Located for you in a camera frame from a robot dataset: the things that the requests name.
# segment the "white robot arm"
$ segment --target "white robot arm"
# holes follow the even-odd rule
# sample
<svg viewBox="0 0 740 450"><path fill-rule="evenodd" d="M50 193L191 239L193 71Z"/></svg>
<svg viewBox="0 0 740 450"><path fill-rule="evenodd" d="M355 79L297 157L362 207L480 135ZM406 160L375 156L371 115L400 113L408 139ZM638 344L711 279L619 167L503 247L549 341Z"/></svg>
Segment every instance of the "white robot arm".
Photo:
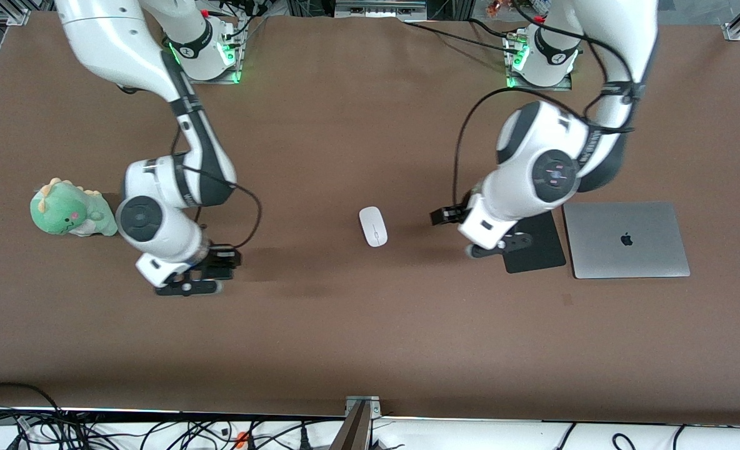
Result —
<svg viewBox="0 0 740 450"><path fill-rule="evenodd" d="M509 117L496 146L498 168L453 211L432 214L435 224L461 222L459 232L475 246L468 249L472 257L504 247L505 234L519 220L605 185L622 163L624 131L656 46L656 0L554 0L545 26L609 47L593 44L607 75L598 110L590 121L539 101ZM533 85L555 85L573 65L579 38L534 24L527 36L530 54L519 71Z"/></svg>
<svg viewBox="0 0 740 450"><path fill-rule="evenodd" d="M197 56L206 59L205 55L218 53L205 49L219 45L219 39L211 36L213 26L206 25L193 0L150 0L144 6L161 22L170 23L168 31L185 36L184 42L195 40L194 34L210 34L198 39L206 44L195 46ZM210 250L201 228L181 210L224 203L236 182L234 166L179 62L148 32L138 0L58 0L56 8L79 62L103 79L161 96L190 145L184 153L132 163L122 180L122 203L116 213L119 231L144 253L136 263L142 275L164 287ZM207 60L191 63L199 73L206 71L201 68L221 69Z"/></svg>

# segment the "black mouse pad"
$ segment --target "black mouse pad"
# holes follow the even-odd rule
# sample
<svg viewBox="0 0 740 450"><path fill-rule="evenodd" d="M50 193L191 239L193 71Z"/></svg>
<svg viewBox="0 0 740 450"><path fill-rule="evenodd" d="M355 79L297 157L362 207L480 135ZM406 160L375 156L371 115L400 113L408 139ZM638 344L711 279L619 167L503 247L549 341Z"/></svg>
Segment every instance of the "black mouse pad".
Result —
<svg viewBox="0 0 740 450"><path fill-rule="evenodd" d="M508 273L526 273L567 264L552 211L522 219L511 233L528 233L532 236L533 243L531 247L504 254Z"/></svg>

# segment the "silver laptop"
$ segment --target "silver laptop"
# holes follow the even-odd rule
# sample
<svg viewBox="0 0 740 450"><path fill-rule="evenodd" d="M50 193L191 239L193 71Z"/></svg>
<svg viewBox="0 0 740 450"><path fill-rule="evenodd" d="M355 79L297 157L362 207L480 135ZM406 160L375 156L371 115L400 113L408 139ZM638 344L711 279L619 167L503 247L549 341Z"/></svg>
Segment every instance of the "silver laptop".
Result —
<svg viewBox="0 0 740 450"><path fill-rule="evenodd" d="M670 202L566 203L576 278L689 276Z"/></svg>

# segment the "brown table surface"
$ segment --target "brown table surface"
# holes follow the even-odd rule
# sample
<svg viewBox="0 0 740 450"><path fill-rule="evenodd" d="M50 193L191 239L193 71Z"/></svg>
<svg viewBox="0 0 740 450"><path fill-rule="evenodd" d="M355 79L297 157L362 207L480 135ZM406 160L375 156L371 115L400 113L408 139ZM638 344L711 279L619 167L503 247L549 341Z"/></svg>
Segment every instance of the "brown table surface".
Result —
<svg viewBox="0 0 740 450"><path fill-rule="evenodd" d="M222 294L168 299L122 239L44 234L28 201L52 177L118 191L128 163L167 153L170 109L87 72L55 15L10 29L0 381L76 407L315 414L378 395L396 415L740 422L739 43L662 27L622 173L573 199L671 200L692 276L601 281L570 265L507 274L466 259L456 227L429 225L465 113L504 82L495 51L395 19L273 17L250 44L240 85L196 89L264 222ZM556 94L575 108L601 82L588 54L578 66L574 91ZM501 124L532 100L478 111L461 191L493 170ZM390 234L378 249L359 230L368 205ZM254 214L235 194L202 222L236 243Z"/></svg>

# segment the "green plush toy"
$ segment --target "green plush toy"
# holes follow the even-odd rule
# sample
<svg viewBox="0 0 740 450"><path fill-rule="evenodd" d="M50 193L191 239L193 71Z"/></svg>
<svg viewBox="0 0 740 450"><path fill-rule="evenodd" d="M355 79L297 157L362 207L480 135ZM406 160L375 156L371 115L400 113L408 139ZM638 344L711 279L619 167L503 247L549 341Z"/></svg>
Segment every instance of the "green plush toy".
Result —
<svg viewBox="0 0 740 450"><path fill-rule="evenodd" d="M118 223L109 204L98 191L85 191L58 177L42 186L31 199L31 218L45 233L113 236Z"/></svg>

